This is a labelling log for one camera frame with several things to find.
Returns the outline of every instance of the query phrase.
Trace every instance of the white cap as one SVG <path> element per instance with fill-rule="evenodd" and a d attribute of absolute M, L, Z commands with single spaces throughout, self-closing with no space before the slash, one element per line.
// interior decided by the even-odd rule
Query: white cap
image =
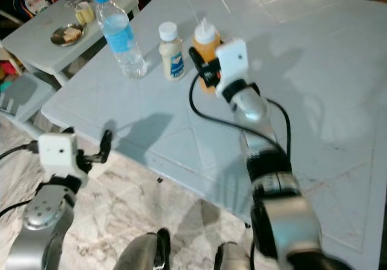
<path fill-rule="evenodd" d="M 216 39 L 216 29 L 214 25 L 207 22 L 206 18 L 195 28 L 195 40 L 200 44 L 208 44 Z"/>
<path fill-rule="evenodd" d="M 160 33 L 160 38 L 163 41 L 169 42 L 175 40 L 177 35 L 177 25 L 173 22 L 164 22 L 158 26 L 158 32 Z"/>

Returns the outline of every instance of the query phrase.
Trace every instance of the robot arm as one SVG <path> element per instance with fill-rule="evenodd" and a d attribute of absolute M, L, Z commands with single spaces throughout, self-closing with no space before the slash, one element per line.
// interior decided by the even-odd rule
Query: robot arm
<path fill-rule="evenodd" d="M 245 131 L 240 137 L 253 188 L 251 219 L 257 249 L 275 258 L 281 269 L 350 269 L 322 253 L 319 221 L 277 144 L 267 101 L 255 84 L 247 85 L 246 43 L 235 40 L 221 45 L 216 49 L 218 59 L 208 64 L 193 48 L 189 53 L 207 86 L 214 85 L 217 96 L 230 104 L 235 122 L 268 139 Z M 214 73 L 219 70 L 220 80 Z"/>
<path fill-rule="evenodd" d="M 47 133 L 38 140 L 45 180 L 23 213 L 22 229 L 14 241 L 6 270 L 57 269 L 62 242 L 74 218 L 76 194 L 87 183 L 92 162 L 106 162 L 112 132 L 106 131 L 99 154 L 85 156 L 74 134 Z"/>

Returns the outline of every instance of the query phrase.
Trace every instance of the white bottle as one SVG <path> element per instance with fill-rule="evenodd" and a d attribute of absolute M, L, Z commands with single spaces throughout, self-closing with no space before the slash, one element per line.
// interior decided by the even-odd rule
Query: white bottle
<path fill-rule="evenodd" d="M 169 81 L 179 81 L 184 76 L 184 62 L 181 48 L 183 41 L 177 35 L 177 26 L 173 22 L 162 23 L 160 33 L 160 47 L 163 57 L 164 75 Z"/>
<path fill-rule="evenodd" d="M 98 24 L 125 76 L 138 79 L 146 66 L 126 13 L 113 0 L 95 0 Z"/>

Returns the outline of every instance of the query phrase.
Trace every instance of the plate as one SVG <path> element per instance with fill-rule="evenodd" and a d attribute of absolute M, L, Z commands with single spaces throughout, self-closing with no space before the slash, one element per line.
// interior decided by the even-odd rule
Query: plate
<path fill-rule="evenodd" d="M 74 28 L 80 30 L 80 36 L 71 41 L 71 42 L 66 42 L 63 38 L 64 32 L 67 28 Z M 52 35 L 51 35 L 51 42 L 54 43 L 55 45 L 66 47 L 75 44 L 76 42 L 79 41 L 80 38 L 83 36 L 83 27 L 80 24 L 67 24 L 64 26 L 61 26 L 61 28 L 57 29 Z"/>

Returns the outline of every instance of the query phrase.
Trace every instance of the water bottle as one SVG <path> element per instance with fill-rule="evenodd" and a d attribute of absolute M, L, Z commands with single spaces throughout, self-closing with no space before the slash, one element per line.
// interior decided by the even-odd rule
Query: water bottle
<path fill-rule="evenodd" d="M 110 0 L 95 0 L 98 24 L 125 76 L 141 78 L 146 66 L 126 13 Z"/>

